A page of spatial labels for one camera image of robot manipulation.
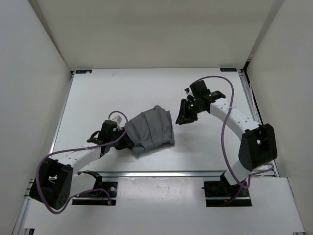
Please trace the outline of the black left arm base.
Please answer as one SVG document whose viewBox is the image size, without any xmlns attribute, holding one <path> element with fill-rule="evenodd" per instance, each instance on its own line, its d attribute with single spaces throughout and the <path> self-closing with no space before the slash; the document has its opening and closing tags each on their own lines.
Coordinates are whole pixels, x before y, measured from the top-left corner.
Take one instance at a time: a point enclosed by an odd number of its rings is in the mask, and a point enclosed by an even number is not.
<svg viewBox="0 0 313 235">
<path fill-rule="evenodd" d="M 107 181 L 98 172 L 83 171 L 74 176 L 72 189 L 78 194 L 72 205 L 115 206 L 118 190 L 117 181 Z"/>
</svg>

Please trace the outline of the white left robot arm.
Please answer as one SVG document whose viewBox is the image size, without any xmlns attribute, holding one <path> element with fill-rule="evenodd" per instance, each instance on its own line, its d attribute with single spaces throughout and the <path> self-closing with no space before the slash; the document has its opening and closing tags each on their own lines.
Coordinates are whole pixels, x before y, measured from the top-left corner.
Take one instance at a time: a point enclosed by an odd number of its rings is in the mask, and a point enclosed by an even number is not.
<svg viewBox="0 0 313 235">
<path fill-rule="evenodd" d="M 96 131 L 87 140 L 88 145 L 80 148 L 60 150 L 45 156 L 37 166 L 34 183 L 30 189 L 30 197 L 41 202 L 52 214 L 62 213 L 71 199 L 81 194 L 97 196 L 105 194 L 108 205 L 112 204 L 109 192 L 102 187 L 100 175 L 87 170 L 80 173 L 82 168 L 100 159 L 111 148 L 122 150 L 134 147 L 134 142 L 124 129 L 114 131 L 107 136 Z M 74 181 L 84 176 L 92 179 L 86 183 L 74 186 Z"/>
</svg>

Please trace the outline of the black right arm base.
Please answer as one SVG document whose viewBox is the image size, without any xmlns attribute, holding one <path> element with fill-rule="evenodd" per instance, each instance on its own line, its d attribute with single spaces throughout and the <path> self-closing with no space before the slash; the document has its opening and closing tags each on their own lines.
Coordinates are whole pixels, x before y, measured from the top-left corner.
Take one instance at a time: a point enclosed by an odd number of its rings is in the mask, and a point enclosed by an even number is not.
<svg viewBox="0 0 313 235">
<path fill-rule="evenodd" d="M 252 206 L 249 190 L 238 184 L 230 185 L 224 173 L 219 181 L 204 181 L 202 189 L 207 208 Z"/>
</svg>

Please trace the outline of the grey pleated skirt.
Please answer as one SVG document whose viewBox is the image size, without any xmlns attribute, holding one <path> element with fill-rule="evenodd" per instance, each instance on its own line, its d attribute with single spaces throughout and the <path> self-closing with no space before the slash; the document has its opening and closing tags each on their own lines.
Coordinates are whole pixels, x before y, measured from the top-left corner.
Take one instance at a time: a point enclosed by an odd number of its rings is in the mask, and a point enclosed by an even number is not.
<svg viewBox="0 0 313 235">
<path fill-rule="evenodd" d="M 134 144 L 129 149 L 136 157 L 175 145 L 171 113 L 158 105 L 129 120 L 125 128 Z"/>
</svg>

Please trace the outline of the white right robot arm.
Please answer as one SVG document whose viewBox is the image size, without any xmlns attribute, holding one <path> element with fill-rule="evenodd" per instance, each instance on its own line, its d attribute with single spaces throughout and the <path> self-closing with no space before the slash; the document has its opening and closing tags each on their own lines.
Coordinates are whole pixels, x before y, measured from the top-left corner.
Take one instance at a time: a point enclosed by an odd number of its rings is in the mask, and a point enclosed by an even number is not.
<svg viewBox="0 0 313 235">
<path fill-rule="evenodd" d="M 238 160 L 227 164 L 228 170 L 221 176 L 220 191 L 230 196 L 248 176 L 259 167 L 277 158 L 274 128 L 270 124 L 261 125 L 246 117 L 231 106 L 225 95 L 219 91 L 204 90 L 193 94 L 185 89 L 187 97 L 181 100 L 176 124 L 183 125 L 197 121 L 198 114 L 208 112 L 223 122 L 240 140 Z"/>
</svg>

